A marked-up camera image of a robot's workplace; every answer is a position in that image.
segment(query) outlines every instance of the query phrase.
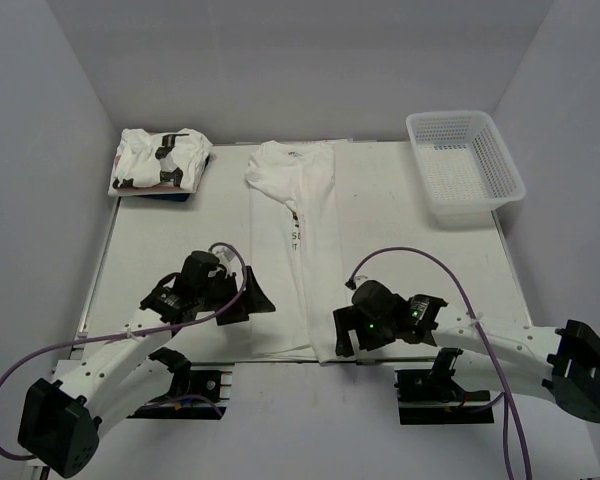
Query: white table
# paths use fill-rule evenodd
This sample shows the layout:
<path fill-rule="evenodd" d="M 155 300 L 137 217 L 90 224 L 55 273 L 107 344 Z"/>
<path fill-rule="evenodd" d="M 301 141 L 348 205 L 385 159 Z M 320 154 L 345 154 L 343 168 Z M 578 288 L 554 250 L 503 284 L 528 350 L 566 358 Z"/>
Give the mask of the white table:
<path fill-rule="evenodd" d="M 249 260 L 249 206 L 243 183 L 257 146 L 213 149 L 200 191 L 175 205 L 125 198 L 90 314 L 89 335 L 109 333 L 137 308 L 164 274 L 179 270 L 194 249 L 224 240 Z M 449 264 L 485 315 L 529 323 L 524 299 L 490 215 L 476 228 L 438 226 L 426 213 L 407 143 L 337 144 L 336 188 L 344 271 L 370 251 L 408 245 Z M 389 254 L 364 273 L 408 296 L 426 292 L 458 305 L 445 274 L 424 259 Z M 224 360 L 247 360 L 245 325 L 208 325 L 180 332 L 177 348 L 207 335 Z M 97 346 L 90 346 L 86 355 Z M 392 358 L 391 349 L 371 352 Z M 431 357 L 412 346 L 408 356 Z M 393 370 L 388 366 L 242 363 L 233 374 L 225 418 L 211 421 L 127 420 L 102 441 L 79 480 L 155 478 L 225 480 L 505 479 L 501 410 L 495 425 L 400 426 Z M 600 475 L 584 422 L 555 405 L 518 397 L 531 447 L 534 478 L 578 480 Z M 522 478 L 517 442 L 512 459 Z M 50 478 L 59 478 L 52 474 Z"/>
<path fill-rule="evenodd" d="M 184 204 L 123 198 L 101 279 L 87 318 L 89 335 L 117 331 L 158 279 L 179 271 L 192 250 L 216 241 L 234 244 L 249 262 L 249 194 L 244 172 L 257 146 L 215 147 L 198 193 Z M 336 143 L 336 195 L 345 275 L 378 248 L 407 245 L 447 263 L 465 285 L 475 308 L 516 323 L 530 322 L 502 238 L 490 214 L 472 228 L 441 227 L 423 204 L 415 159 L 408 143 Z M 256 277 L 258 266 L 253 265 Z M 427 293 L 456 305 L 462 300 L 446 274 L 413 254 L 376 257 L 363 274 L 408 298 Z M 195 362 L 254 360 L 250 324 L 219 329 L 215 322 L 186 329 L 174 339 Z M 204 339 L 208 349 L 191 348 Z M 86 348 L 88 355 L 97 345 Z M 358 358 L 388 360 L 435 356 L 426 345 L 396 342 Z"/>

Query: wall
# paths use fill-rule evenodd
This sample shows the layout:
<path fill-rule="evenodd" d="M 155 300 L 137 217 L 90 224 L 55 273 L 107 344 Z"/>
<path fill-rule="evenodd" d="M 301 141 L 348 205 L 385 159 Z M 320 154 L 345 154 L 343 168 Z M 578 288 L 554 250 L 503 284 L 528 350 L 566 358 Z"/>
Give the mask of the wall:
<path fill-rule="evenodd" d="M 492 111 L 551 0 L 48 0 L 116 128 L 402 139 Z"/>
<path fill-rule="evenodd" d="M 495 121 L 528 190 L 501 219 L 532 317 L 600 334 L 600 0 L 556 1 Z"/>
<path fill-rule="evenodd" d="M 0 0 L 0 375 L 75 333 L 109 218 L 104 195 L 116 133 L 43 0 Z M 0 395 L 0 441 L 20 453 L 27 385 Z M 0 457 L 0 479 L 22 464 Z"/>

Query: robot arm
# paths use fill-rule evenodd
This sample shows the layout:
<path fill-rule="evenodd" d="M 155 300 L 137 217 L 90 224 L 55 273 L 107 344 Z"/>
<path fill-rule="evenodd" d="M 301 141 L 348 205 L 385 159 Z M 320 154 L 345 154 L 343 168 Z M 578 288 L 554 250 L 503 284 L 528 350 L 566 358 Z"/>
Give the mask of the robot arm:
<path fill-rule="evenodd" d="M 217 316 L 219 326 L 247 321 L 250 313 L 275 311 L 251 267 L 245 270 L 245 289 Z M 193 252 L 180 273 L 163 278 L 121 323 L 127 338 L 104 344 L 53 384 L 41 378 L 29 388 L 18 443 L 64 478 L 77 474 L 117 423 L 154 398 L 187 393 L 191 363 L 163 346 L 175 333 L 131 332 L 165 324 L 177 327 L 195 320 L 199 312 L 220 310 L 237 293 L 225 252 Z"/>
<path fill-rule="evenodd" d="M 356 290 L 352 304 L 333 312 L 338 355 L 354 354 L 350 330 L 361 350 L 396 339 L 443 347 L 426 374 L 410 377 L 401 399 L 442 403 L 465 392 L 500 389 L 474 321 L 462 310 L 427 295 L 404 300 L 373 280 Z M 514 393 L 548 399 L 571 415 L 600 423 L 600 338 L 588 325 L 569 320 L 554 329 L 489 318 L 480 323 Z"/>

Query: white cloth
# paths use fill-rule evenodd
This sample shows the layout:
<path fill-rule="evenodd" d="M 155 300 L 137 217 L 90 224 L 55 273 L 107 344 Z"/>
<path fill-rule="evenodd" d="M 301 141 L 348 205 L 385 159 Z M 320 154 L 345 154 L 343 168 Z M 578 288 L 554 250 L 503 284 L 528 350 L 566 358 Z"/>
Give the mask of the white cloth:
<path fill-rule="evenodd" d="M 165 157 L 161 153 L 168 136 L 173 136 L 173 148 L 168 149 Z M 211 146 L 207 137 L 190 128 L 156 134 L 142 129 L 125 129 L 116 152 L 109 195 L 120 195 L 123 190 L 128 193 L 129 189 L 123 188 L 125 181 L 132 181 L 133 187 L 139 189 L 161 185 L 177 187 L 174 188 L 176 192 L 195 193 Z"/>
<path fill-rule="evenodd" d="M 346 305 L 335 199 L 335 156 L 325 142 L 267 142 L 251 156 L 251 262 L 276 313 L 254 315 L 254 356 L 334 359 L 333 310 Z"/>

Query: white plastic basket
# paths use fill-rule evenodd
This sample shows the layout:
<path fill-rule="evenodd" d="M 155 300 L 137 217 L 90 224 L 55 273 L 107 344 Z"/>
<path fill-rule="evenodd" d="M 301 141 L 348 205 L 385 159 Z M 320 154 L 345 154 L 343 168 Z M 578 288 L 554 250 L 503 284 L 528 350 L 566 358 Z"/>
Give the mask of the white plastic basket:
<path fill-rule="evenodd" d="M 524 197 L 509 150 L 486 113 L 416 113 L 407 117 L 407 130 L 434 214 L 489 212 Z"/>

